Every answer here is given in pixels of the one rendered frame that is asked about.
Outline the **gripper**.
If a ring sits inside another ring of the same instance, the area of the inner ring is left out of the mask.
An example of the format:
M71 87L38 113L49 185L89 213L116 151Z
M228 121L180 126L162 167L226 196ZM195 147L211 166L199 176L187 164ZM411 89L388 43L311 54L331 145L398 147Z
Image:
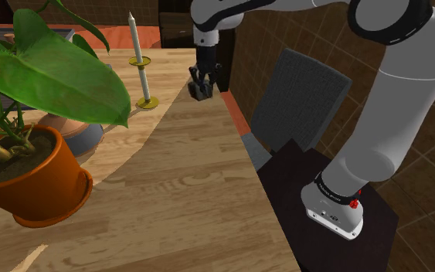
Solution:
M213 86L216 82L218 73L221 69L221 64L216 62L216 46L197 46L196 47L196 66L190 66L189 72L192 80L188 82L189 94L197 101L204 100L204 94L207 98L213 96ZM199 76L208 77L204 80L204 94L200 90Z

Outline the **white candle on gold holder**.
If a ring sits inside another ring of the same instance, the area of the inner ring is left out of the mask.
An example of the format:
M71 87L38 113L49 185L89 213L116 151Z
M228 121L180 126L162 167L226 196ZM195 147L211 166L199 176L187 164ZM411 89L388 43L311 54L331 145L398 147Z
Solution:
M131 31L131 38L134 47L134 56L132 56L128 60L128 62L130 65L136 66L138 68L138 75L141 81L142 91L144 95L141 99L138 100L137 106L142 109L152 109L158 106L159 100L158 98L150 95L148 79L145 72L145 67L151 63L151 59L147 56L142 55L136 22L131 12L128 13L128 24Z

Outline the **grey upholstered chair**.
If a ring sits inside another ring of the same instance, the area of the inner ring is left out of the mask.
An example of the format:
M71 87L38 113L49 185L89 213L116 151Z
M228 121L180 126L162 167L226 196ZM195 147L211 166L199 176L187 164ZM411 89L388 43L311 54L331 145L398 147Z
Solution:
M302 151L316 146L340 108L352 80L334 68L284 49L256 106L250 132L241 137L256 170L290 139Z

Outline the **brown and grey vase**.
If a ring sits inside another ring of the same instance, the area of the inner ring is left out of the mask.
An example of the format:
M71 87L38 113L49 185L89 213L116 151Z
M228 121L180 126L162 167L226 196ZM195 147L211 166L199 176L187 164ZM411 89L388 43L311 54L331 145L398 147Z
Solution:
M101 124L83 123L55 114L46 114L38 124L55 128L75 157L93 151L104 139L104 129Z

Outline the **green plant in orange pot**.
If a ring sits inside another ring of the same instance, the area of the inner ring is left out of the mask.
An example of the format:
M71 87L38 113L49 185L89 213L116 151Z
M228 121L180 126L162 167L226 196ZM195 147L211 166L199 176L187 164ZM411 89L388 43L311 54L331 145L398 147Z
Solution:
M0 41L0 208L15 221L39 228L75 213L93 187L63 136L41 124L10 117L33 107L88 124L127 125L131 99L119 76L88 46L51 30L39 11L13 15L13 42Z

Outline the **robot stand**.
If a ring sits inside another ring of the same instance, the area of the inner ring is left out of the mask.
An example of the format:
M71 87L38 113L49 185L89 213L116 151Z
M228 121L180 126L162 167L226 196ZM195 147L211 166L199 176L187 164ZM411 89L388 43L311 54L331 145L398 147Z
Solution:
M353 240L308 217L301 190L329 162L289 140L257 172L299 267L303 272L386 272L399 217L373 187L362 189L364 224Z

